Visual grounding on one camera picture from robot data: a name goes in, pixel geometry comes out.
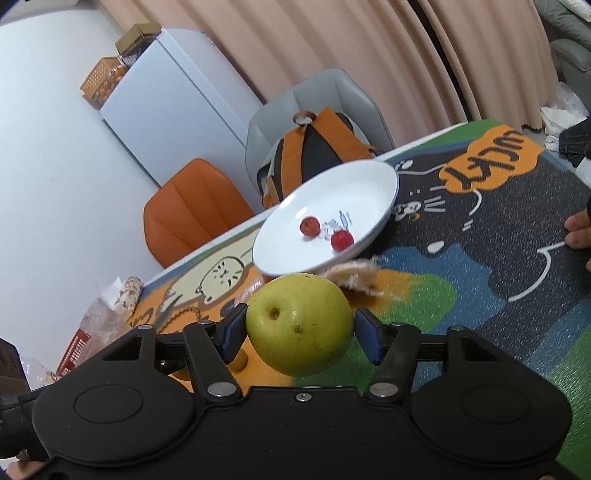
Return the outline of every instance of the black circular pad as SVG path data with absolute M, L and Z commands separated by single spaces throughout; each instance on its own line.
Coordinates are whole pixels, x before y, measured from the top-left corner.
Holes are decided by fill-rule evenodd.
M 139 361 L 92 358 L 35 401 L 33 426 L 51 457 L 81 465 L 132 463 L 189 428 L 191 394 Z
M 503 385 L 485 385 L 462 395 L 462 410 L 484 423 L 511 423 L 530 409 L 530 401 L 517 390 Z
M 507 465 L 556 452 L 569 431 L 562 392 L 517 362 L 465 362 L 413 394 L 411 415 L 441 450 Z
M 76 413 L 93 423 L 117 423 L 139 412 L 144 404 L 140 392 L 124 385 L 100 385 L 86 390 L 74 403 Z

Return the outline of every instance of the white plate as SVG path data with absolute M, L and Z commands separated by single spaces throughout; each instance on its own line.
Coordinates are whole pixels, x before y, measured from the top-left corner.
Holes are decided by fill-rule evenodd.
M 315 273 L 350 260 L 382 231 L 397 194 L 398 174 L 387 163 L 359 160 L 326 170 L 295 189 L 273 211 L 256 237 L 252 260 L 270 277 Z M 308 216 L 320 221 L 317 238 L 300 232 L 300 223 Z M 330 237 L 343 228 L 355 243 L 337 253 Z

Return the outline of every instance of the red cherry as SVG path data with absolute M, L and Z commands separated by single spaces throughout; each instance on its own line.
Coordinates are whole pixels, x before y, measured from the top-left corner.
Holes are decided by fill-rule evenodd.
M 355 240 L 353 240 L 353 235 L 351 235 L 347 230 L 338 230 L 333 233 L 332 237 L 330 237 L 330 244 L 333 250 L 336 252 L 342 252 L 354 243 Z
M 300 232 L 302 232 L 305 236 L 319 236 L 320 222 L 316 217 L 306 217 L 300 223 Z

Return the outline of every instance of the mini fridge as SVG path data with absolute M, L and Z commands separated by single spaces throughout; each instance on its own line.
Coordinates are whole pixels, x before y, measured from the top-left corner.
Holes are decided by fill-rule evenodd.
M 100 114 L 159 185 L 203 158 L 224 172 L 258 213 L 261 198 L 246 171 L 245 148 L 248 122 L 260 107 L 205 33 L 166 28 Z

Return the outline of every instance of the white wall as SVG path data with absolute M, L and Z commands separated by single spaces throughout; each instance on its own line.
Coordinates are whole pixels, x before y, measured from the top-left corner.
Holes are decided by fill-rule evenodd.
M 92 9 L 0 26 L 0 336 L 51 369 L 103 288 L 161 271 L 156 186 L 79 89 L 120 34 Z

